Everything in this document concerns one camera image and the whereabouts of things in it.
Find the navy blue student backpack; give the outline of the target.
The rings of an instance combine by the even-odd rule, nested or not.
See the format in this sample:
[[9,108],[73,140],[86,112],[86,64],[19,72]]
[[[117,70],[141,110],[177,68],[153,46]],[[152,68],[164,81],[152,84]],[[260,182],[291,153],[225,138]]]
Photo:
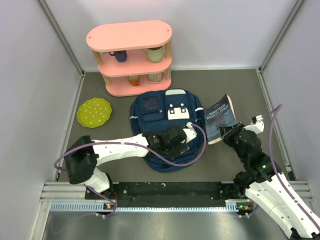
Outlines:
[[[145,132],[161,133],[172,125],[183,128],[188,122],[205,129],[204,108],[193,93],[181,89],[148,91],[139,95],[130,106],[130,124],[134,135]],[[153,153],[144,157],[154,171],[170,173],[187,168],[194,163],[204,143],[202,132],[196,128],[197,136],[187,143],[189,149],[175,159],[167,154],[162,157],[176,164],[171,165]]]

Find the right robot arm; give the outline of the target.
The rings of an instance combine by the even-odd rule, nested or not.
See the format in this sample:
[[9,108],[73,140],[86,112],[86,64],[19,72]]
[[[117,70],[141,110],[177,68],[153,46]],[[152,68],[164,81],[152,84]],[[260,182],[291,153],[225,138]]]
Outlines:
[[219,128],[221,139],[234,149],[245,169],[234,178],[233,192],[254,201],[290,240],[318,240],[320,218],[296,193],[271,156],[262,151],[258,134],[264,128],[262,119],[247,126],[237,123]]

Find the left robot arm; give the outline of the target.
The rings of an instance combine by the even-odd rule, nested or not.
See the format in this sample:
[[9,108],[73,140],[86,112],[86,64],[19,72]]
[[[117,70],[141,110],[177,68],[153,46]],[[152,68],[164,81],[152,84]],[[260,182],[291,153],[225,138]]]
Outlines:
[[189,150],[187,144],[196,137],[196,130],[191,125],[172,125],[160,133],[147,131],[108,141],[82,136],[65,153],[69,183],[87,185],[102,198],[109,198],[114,191],[112,180],[107,173],[98,169],[99,165],[125,158],[145,157],[149,153],[155,156],[166,154],[175,159]]

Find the blue Nineteen Eighty-Four book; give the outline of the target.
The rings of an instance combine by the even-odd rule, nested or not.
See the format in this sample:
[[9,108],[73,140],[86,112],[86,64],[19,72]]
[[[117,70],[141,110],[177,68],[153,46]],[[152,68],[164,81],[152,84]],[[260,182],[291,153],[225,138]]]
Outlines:
[[230,96],[225,94],[217,103],[205,108],[204,119],[208,144],[220,142],[220,127],[231,127],[238,122]]

